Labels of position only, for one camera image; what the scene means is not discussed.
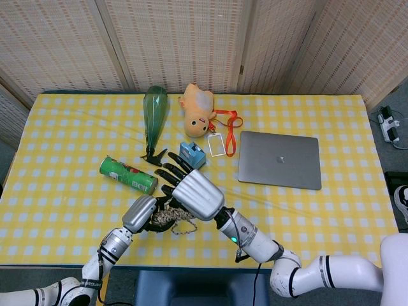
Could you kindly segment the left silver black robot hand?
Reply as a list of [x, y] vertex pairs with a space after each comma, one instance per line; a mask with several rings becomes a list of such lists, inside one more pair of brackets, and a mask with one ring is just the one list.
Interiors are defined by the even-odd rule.
[[175, 221], [153, 221], [153, 215], [164, 211], [164, 204], [169, 197], [155, 198], [151, 195], [139, 197], [122, 216], [123, 227], [132, 234], [145, 231], [161, 233], [170, 230]]

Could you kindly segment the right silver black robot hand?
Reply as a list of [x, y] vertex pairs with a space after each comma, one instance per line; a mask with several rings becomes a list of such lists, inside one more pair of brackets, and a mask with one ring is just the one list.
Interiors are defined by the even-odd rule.
[[224, 206], [222, 191], [179, 155], [169, 152], [168, 156], [175, 164], [164, 163], [155, 170], [155, 174], [166, 181], [162, 192], [176, 199], [195, 218], [214, 219]]

